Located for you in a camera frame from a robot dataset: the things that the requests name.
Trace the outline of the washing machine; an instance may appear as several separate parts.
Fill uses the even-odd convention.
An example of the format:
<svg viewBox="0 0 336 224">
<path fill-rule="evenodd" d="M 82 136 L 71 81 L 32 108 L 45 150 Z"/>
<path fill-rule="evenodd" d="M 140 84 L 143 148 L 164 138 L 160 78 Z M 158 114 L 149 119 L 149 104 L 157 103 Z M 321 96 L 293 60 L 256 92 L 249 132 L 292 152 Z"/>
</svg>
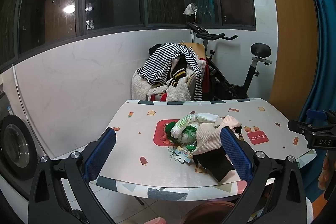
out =
<svg viewBox="0 0 336 224">
<path fill-rule="evenodd" d="M 38 154 L 30 130 L 1 92 L 1 176 L 23 198 L 30 198 Z"/>
</svg>

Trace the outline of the brown trash bin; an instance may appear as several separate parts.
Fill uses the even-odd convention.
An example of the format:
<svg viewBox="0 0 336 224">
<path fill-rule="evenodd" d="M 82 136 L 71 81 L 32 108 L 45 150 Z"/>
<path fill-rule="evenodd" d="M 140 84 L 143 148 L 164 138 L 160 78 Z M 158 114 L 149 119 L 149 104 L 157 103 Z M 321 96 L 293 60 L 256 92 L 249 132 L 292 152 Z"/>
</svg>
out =
<svg viewBox="0 0 336 224">
<path fill-rule="evenodd" d="M 180 221 L 183 224 L 219 224 L 230 213 L 234 203 L 209 201 L 190 210 Z"/>
</svg>

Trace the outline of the blue curtain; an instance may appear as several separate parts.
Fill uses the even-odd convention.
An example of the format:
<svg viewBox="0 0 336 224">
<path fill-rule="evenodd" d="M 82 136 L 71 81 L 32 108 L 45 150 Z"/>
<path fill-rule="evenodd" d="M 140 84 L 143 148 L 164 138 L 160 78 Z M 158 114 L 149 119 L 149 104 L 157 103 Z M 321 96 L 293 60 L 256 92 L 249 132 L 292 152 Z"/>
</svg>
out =
<svg viewBox="0 0 336 224">
<path fill-rule="evenodd" d="M 335 110 L 335 0 L 314 0 L 318 24 L 318 55 L 313 85 L 303 106 L 300 120 L 324 126 L 309 118 L 307 110 Z"/>
</svg>

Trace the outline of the small paper tag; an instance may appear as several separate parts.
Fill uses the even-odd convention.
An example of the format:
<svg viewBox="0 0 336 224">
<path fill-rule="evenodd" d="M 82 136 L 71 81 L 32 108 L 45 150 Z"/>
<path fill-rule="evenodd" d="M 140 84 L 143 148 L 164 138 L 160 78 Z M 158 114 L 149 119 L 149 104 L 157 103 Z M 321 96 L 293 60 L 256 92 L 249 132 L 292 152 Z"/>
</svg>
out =
<svg viewBox="0 0 336 224">
<path fill-rule="evenodd" d="M 190 164 L 190 162 L 193 159 L 193 155 L 190 154 L 188 151 L 184 150 L 180 146 L 178 146 L 174 150 L 174 156 L 175 156 L 175 160 L 180 162 L 181 164 L 184 164 L 184 163 Z"/>
</svg>

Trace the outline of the black exercise bike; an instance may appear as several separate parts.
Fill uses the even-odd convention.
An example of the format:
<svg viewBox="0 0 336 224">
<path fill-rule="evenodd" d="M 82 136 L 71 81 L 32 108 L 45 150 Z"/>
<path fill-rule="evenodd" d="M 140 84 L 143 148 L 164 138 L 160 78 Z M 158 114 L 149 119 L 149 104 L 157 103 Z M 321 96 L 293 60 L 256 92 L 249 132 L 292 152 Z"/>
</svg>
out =
<svg viewBox="0 0 336 224">
<path fill-rule="evenodd" d="M 249 66 L 252 63 L 251 46 L 254 43 L 266 44 L 271 48 L 271 65 L 262 62 L 257 64 L 256 71 L 259 75 L 254 76 L 248 89 L 248 97 L 270 99 L 277 60 L 278 32 L 277 30 L 241 30 L 232 28 L 209 27 L 202 25 L 211 34 L 224 33 L 226 37 L 237 35 L 233 40 L 217 39 L 209 41 L 207 53 L 215 51 L 213 62 L 219 68 L 224 77 L 231 84 L 244 84 Z"/>
</svg>

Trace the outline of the chair with clothes pile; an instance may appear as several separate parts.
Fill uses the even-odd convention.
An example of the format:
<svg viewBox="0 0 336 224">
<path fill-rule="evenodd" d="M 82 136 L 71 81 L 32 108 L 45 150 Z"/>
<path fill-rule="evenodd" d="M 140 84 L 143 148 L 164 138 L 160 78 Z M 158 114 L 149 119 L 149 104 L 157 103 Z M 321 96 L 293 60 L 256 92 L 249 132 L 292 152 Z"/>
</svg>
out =
<svg viewBox="0 0 336 224">
<path fill-rule="evenodd" d="M 209 92 L 209 67 L 206 61 L 205 47 L 197 43 L 186 43 L 184 41 L 178 44 L 191 48 L 197 55 L 197 63 L 202 71 L 202 100 L 205 99 L 206 93 Z M 149 49 L 149 56 L 162 44 L 156 44 Z M 131 98 L 142 101 L 195 101 L 195 79 L 196 74 L 187 65 L 184 57 L 177 57 L 173 60 L 171 69 L 168 75 L 168 80 L 165 84 L 151 85 L 144 80 L 137 70 L 134 72 L 131 79 Z"/>
</svg>

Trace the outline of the striped shirt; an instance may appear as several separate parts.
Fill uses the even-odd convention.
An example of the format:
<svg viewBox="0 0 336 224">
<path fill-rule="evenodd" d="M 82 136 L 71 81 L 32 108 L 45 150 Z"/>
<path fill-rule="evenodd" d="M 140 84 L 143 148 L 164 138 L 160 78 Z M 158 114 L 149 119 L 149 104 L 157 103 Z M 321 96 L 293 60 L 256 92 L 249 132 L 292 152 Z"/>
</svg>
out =
<svg viewBox="0 0 336 224">
<path fill-rule="evenodd" d="M 194 98 L 196 101 L 201 101 L 202 71 L 197 63 L 197 55 L 191 48 L 175 43 L 163 44 L 154 51 L 142 67 L 137 69 L 137 73 L 151 85 L 163 85 L 168 80 L 173 60 L 181 56 L 186 59 L 187 65 L 196 74 Z"/>
</svg>

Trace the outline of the black mesh sock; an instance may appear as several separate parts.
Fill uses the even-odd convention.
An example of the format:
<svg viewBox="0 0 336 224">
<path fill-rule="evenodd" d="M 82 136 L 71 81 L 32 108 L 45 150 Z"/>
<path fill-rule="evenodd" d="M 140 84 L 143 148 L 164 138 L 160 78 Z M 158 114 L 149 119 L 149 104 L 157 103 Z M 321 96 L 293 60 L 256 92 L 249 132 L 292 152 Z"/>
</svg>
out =
<svg viewBox="0 0 336 224">
<path fill-rule="evenodd" d="M 234 170 L 226 155 L 224 148 L 220 147 L 200 155 L 193 155 L 193 161 L 196 165 L 201 165 L 210 171 L 217 182 L 220 182 L 231 170 Z"/>
</svg>

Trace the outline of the pink knitted cloth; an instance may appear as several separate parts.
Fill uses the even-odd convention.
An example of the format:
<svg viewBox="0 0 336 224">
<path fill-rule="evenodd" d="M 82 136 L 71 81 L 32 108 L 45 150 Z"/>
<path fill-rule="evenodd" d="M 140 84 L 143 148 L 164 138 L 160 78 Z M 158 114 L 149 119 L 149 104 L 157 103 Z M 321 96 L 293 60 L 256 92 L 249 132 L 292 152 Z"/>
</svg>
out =
<svg viewBox="0 0 336 224">
<path fill-rule="evenodd" d="M 193 155 L 218 149 L 221 144 L 221 130 L 229 127 L 231 130 L 240 127 L 242 124 L 230 115 L 224 118 L 219 117 L 215 123 L 201 123 L 195 133 L 197 146 L 192 152 Z"/>
</svg>

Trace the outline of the white mop pole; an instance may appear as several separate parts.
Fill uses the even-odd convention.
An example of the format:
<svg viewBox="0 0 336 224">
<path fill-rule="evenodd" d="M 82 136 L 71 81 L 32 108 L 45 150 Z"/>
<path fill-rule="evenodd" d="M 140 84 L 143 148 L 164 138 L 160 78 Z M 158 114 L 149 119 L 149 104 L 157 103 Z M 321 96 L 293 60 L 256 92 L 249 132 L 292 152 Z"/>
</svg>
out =
<svg viewBox="0 0 336 224">
<path fill-rule="evenodd" d="M 11 68 L 12 68 L 12 72 L 13 72 L 13 78 L 14 78 L 14 83 L 15 83 L 15 88 L 16 88 L 16 91 L 17 91 L 18 99 L 19 99 L 19 102 L 21 104 L 21 108 L 22 108 L 23 114 L 25 116 L 25 119 L 28 123 L 28 126 L 29 126 L 30 130 L 31 130 L 31 133 L 34 136 L 35 140 L 37 141 L 38 146 L 43 151 L 43 156 L 52 157 L 52 154 L 50 153 L 49 149 L 44 146 L 43 140 L 41 139 L 41 136 L 39 135 L 39 132 L 38 132 L 36 126 L 34 125 L 32 119 L 30 117 L 29 111 L 27 109 L 27 106 L 25 104 L 25 101 L 23 99 L 22 92 L 21 92 L 21 89 L 20 89 L 18 76 L 17 76 L 16 65 L 14 63 L 12 63 Z"/>
</svg>

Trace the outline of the white plastic bag bundle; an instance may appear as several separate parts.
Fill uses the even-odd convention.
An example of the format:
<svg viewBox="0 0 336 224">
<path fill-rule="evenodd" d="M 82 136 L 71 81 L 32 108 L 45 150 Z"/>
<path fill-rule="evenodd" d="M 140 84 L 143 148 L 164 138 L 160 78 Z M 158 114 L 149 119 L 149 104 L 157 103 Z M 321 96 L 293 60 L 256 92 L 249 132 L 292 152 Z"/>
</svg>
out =
<svg viewBox="0 0 336 224">
<path fill-rule="evenodd" d="M 188 114 L 172 126 L 165 128 L 167 138 L 174 145 L 196 143 L 195 133 L 201 123 L 215 123 L 218 115 L 210 113 Z"/>
</svg>

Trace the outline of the patterned table mat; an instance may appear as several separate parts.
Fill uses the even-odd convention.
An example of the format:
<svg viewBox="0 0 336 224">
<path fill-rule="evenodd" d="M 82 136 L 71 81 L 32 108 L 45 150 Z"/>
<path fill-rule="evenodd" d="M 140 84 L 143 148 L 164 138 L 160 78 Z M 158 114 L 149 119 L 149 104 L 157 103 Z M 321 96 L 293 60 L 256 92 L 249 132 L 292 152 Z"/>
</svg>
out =
<svg viewBox="0 0 336 224">
<path fill-rule="evenodd" d="M 96 184 L 132 196 L 201 201 L 235 196 L 246 185 L 222 155 L 220 131 L 229 127 L 255 151 L 274 159 L 293 156 L 299 167 L 316 152 L 291 132 L 288 119 L 261 98 L 214 102 L 126 101 L 109 127 L 116 144 Z"/>
</svg>

